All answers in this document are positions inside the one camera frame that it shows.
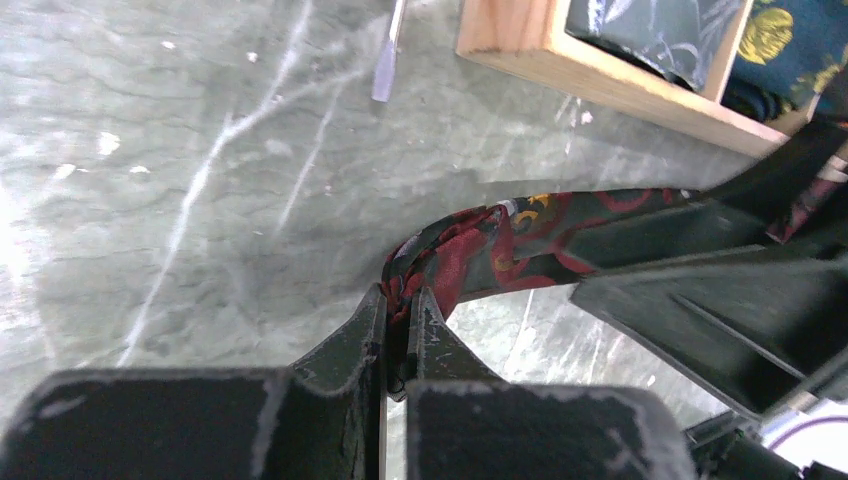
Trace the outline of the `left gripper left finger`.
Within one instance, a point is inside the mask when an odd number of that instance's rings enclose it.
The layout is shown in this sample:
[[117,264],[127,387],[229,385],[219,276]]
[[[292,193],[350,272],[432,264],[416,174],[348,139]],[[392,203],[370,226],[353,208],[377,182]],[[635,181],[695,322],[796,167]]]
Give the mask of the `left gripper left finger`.
[[1,440],[5,479],[381,479],[387,302],[289,366],[57,372]]

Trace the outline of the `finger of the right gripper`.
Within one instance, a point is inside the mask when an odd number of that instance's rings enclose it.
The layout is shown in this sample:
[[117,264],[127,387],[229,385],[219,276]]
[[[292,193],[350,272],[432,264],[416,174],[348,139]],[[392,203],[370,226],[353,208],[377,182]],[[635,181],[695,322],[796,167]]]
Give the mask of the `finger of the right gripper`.
[[582,281],[571,300],[748,417],[844,389],[845,256],[642,264]]
[[815,119],[738,176],[672,206],[581,229],[563,253],[612,269],[757,243],[847,142],[847,128]]

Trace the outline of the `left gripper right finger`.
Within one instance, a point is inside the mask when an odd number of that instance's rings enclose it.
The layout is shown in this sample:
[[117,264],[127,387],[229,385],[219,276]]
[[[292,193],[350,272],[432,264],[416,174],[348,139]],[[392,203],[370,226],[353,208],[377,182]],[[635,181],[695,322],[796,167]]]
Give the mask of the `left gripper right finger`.
[[693,479],[671,412],[630,387],[513,384],[447,327],[430,288],[410,309],[410,479]]

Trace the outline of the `dark red floral tie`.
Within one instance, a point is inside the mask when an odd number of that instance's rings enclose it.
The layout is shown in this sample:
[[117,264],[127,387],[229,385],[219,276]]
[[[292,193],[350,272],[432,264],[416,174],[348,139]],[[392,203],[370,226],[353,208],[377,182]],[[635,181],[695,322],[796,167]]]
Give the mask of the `dark red floral tie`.
[[427,226],[392,252],[383,268],[390,394],[402,399],[412,377],[407,361],[410,309],[424,288],[432,290],[442,315],[448,316],[472,298],[555,285],[573,285],[575,290],[590,277],[655,262],[729,254],[847,259],[846,192],[818,179],[751,245],[612,269],[592,269],[563,253],[565,243],[581,229],[698,194],[674,189],[550,193],[460,211]]

